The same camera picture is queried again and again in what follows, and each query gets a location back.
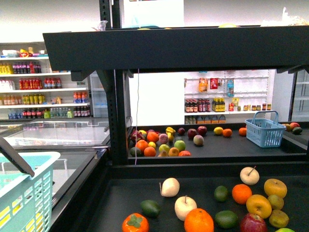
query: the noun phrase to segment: lemon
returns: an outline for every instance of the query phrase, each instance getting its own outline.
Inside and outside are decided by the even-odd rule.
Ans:
[[[156,145],[154,142],[149,142],[148,146],[152,146],[154,149],[156,148]]]
[[[216,127],[214,130],[213,130],[214,134],[215,135],[222,135],[223,133],[223,128],[222,127]]]

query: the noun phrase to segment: shopping basket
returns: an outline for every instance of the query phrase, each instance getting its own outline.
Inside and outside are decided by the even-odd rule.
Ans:
[[[275,120],[265,118],[255,118],[258,113],[276,113]],[[283,132],[286,127],[278,123],[279,115],[277,111],[259,111],[253,116],[253,119],[246,119],[247,139],[260,147],[278,147],[281,145]]]
[[[3,140],[0,138],[0,232],[47,232],[51,227],[53,163],[60,154],[14,150],[14,156],[8,157]],[[34,172],[21,173],[12,164],[18,169],[28,165]]]

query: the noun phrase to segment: orange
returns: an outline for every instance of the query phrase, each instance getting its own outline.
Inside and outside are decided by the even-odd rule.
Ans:
[[[232,132],[231,129],[224,129],[224,130],[222,131],[223,136],[226,137],[226,138],[231,137],[232,133],[233,133],[233,132]]]
[[[242,127],[239,129],[239,135],[240,136],[247,136],[247,128]]]
[[[271,215],[272,208],[266,197],[255,194],[248,198],[246,207],[249,213],[257,214],[262,219],[268,218]]]
[[[141,214],[131,214],[122,223],[122,232],[149,232],[149,222]]]
[[[154,142],[154,143],[156,143],[156,142],[159,141],[159,135],[158,135],[157,133],[155,133],[155,132],[149,132],[149,133],[147,134],[147,140],[148,140],[149,142]]]
[[[156,155],[156,150],[152,146],[145,148],[144,156],[154,157],[155,155]]]
[[[232,190],[232,197],[238,204],[246,204],[247,199],[252,196],[252,191],[245,184],[235,185]]]
[[[136,143],[135,146],[140,149],[142,154],[144,154],[144,150],[148,147],[148,143],[145,140],[141,139]]]
[[[204,209],[191,210],[184,220],[185,232],[214,232],[213,219]]]

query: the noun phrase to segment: persimmon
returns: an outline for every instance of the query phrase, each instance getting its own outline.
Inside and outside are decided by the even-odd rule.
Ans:
[[[133,213],[122,223],[122,232],[149,232],[148,220],[141,214]]]

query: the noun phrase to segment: green apple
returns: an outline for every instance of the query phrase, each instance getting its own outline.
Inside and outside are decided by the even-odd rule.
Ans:
[[[174,144],[174,147],[177,148],[179,151],[185,150],[185,142],[183,140],[177,140]]]
[[[159,147],[159,152],[161,152],[161,151],[166,151],[167,153],[169,153],[169,150],[170,150],[170,147],[169,147],[169,145],[167,145],[167,144],[162,144],[162,145]]]

